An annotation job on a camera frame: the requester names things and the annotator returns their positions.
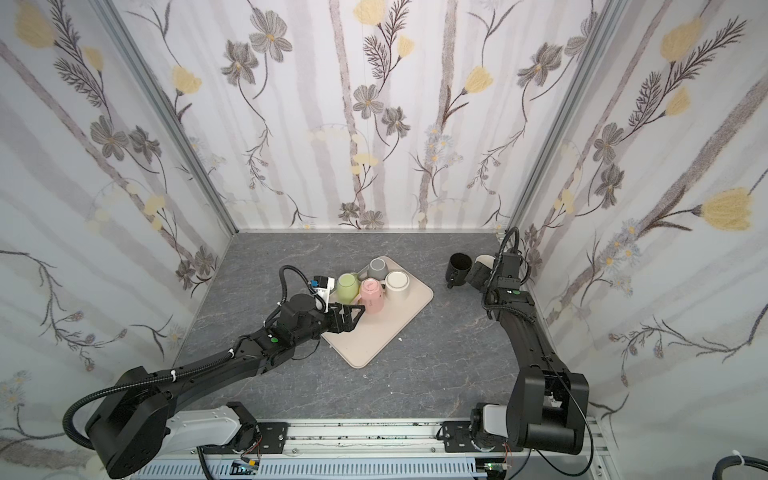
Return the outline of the pink mug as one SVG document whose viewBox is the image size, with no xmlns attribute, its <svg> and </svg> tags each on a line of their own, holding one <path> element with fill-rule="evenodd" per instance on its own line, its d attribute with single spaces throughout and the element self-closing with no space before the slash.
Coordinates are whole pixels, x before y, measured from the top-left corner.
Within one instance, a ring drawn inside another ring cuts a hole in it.
<svg viewBox="0 0 768 480">
<path fill-rule="evenodd" d="M 378 314 L 384 307 L 385 295 L 381 282 L 368 278 L 361 282 L 356 303 L 365 308 L 365 313 Z"/>
</svg>

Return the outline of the black mug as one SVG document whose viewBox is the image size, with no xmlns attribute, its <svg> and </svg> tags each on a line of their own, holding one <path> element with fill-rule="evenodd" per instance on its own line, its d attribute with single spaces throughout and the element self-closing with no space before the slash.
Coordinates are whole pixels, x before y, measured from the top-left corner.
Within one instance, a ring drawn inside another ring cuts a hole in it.
<svg viewBox="0 0 768 480">
<path fill-rule="evenodd" d="M 457 252 L 452 254 L 445 273 L 447 288 L 452 289 L 464 285 L 473 263 L 473 259 L 465 253 Z"/>
</svg>

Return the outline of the cream white mug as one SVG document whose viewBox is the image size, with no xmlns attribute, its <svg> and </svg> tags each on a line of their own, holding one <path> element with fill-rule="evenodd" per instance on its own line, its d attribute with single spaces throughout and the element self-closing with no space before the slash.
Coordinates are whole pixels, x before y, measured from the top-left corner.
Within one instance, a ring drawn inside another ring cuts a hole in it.
<svg viewBox="0 0 768 480">
<path fill-rule="evenodd" d="M 401 270 L 390 271 L 385 278 L 386 297 L 391 302 L 403 302 L 408 298 L 410 276 Z"/>
</svg>

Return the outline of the dark teal mug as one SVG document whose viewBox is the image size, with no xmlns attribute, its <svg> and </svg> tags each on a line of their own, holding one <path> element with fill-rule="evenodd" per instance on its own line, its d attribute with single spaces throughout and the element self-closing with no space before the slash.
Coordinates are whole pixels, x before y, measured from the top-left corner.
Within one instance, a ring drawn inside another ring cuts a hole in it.
<svg viewBox="0 0 768 480">
<path fill-rule="evenodd" d="M 491 276 L 495 257 L 488 254 L 479 255 L 467 274 L 466 281 L 473 288 L 482 291 Z"/>
</svg>

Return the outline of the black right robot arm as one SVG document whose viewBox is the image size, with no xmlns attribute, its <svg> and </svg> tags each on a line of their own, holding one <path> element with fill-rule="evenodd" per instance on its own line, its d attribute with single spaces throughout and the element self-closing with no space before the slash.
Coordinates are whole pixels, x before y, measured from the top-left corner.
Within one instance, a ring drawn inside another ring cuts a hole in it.
<svg viewBox="0 0 768 480">
<path fill-rule="evenodd" d="M 445 421 L 435 439 L 447 453 L 509 455 L 523 450 L 544 457 L 547 452 L 578 455 L 589 441 L 585 466 L 568 472 L 546 463 L 566 477 L 589 472 L 595 457 L 593 433 L 587 420 L 589 384 L 557 356 L 539 321 L 532 295 L 523 290 L 532 264 L 520 250 L 516 227 L 506 230 L 490 271 L 475 267 L 468 279 L 479 279 L 481 306 L 506 333 L 519 373 L 507 404 L 479 403 L 467 422 Z"/>
</svg>

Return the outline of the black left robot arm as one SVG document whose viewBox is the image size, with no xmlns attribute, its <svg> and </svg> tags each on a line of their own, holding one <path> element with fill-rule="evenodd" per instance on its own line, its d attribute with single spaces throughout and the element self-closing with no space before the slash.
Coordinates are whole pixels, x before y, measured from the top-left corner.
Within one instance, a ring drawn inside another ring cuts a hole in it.
<svg viewBox="0 0 768 480">
<path fill-rule="evenodd" d="M 156 456 L 176 450 L 224 446 L 241 453 L 263 439 L 258 421 L 240 402 L 208 410 L 188 405 L 232 383 L 264 374 L 293 358 L 296 348 L 325 332 L 351 332 L 365 308 L 330 303 L 311 281 L 306 292 L 281 289 L 262 328 L 232 347 L 186 366 L 149 373 L 125 372 L 117 384 L 74 402 L 62 428 L 76 444 L 95 451 L 112 479 L 128 477 Z"/>
</svg>

